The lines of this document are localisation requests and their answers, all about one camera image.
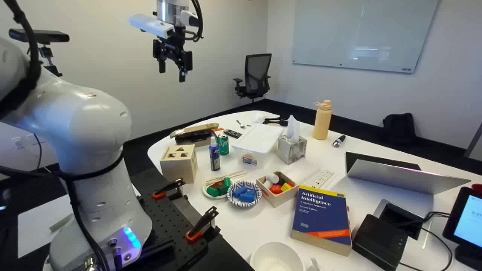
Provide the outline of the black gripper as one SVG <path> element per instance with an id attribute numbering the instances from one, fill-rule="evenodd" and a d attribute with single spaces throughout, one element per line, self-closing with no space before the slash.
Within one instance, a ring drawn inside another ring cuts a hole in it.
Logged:
<path id="1" fill-rule="evenodd" d="M 192 69 L 192 52 L 183 49 L 185 32 L 173 32 L 168 38 L 155 38 L 152 55 L 158 61 L 159 73 L 165 72 L 165 59 L 170 58 L 179 69 L 179 82 L 185 82 L 186 70 Z"/>

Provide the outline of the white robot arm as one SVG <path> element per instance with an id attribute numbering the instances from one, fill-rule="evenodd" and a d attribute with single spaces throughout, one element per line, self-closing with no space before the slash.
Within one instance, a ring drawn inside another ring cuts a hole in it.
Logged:
<path id="1" fill-rule="evenodd" d="M 72 216 L 51 239 L 42 271 L 122 271 L 170 258 L 182 234 L 162 236 L 135 196 L 123 159 L 128 108 L 111 94 L 67 82 L 39 62 L 37 40 L 16 0 L 3 0 L 27 37 L 1 41 L 1 120 L 43 136 L 58 160 Z"/>

